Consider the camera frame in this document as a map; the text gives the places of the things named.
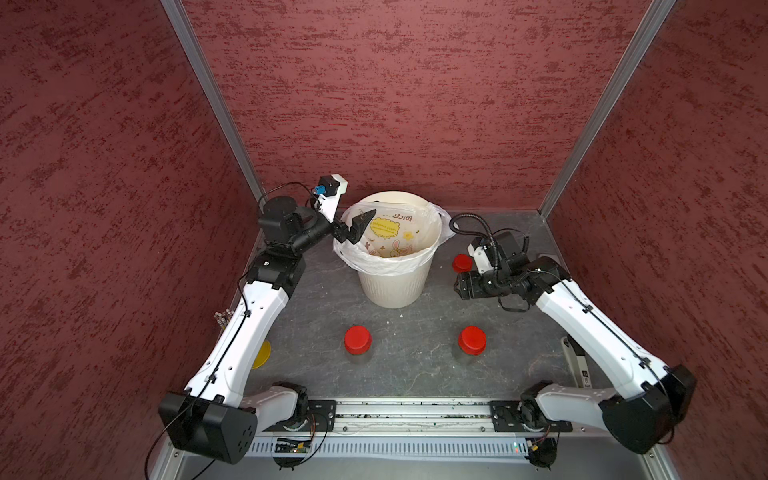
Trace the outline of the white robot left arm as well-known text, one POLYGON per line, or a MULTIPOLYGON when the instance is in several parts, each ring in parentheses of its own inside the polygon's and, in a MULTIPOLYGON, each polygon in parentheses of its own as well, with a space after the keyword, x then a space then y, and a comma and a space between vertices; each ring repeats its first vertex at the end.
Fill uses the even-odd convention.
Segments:
POLYGON ((257 354, 303 275, 304 253, 328 236, 357 244, 376 215, 367 210, 344 223, 335 217, 339 198, 315 194, 308 207, 288 196, 266 202, 259 219, 265 247, 236 283, 241 299, 231 320, 183 392, 159 405, 162 434, 175 448, 235 464, 256 434, 308 421, 306 390, 296 384, 277 383, 250 407, 241 402, 257 354))

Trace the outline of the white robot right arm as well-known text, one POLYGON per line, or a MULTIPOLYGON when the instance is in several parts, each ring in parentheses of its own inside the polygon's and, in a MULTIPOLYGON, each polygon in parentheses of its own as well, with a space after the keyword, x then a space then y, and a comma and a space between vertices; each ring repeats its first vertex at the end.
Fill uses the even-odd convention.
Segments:
POLYGON ((555 260, 542 257, 507 277, 461 272, 464 299, 517 295, 559 324, 597 364, 611 385, 564 387, 541 381, 520 397, 518 417, 530 431, 556 421, 604 430, 628 450, 645 454, 685 418, 697 384, 683 365, 668 366, 605 315, 555 260))

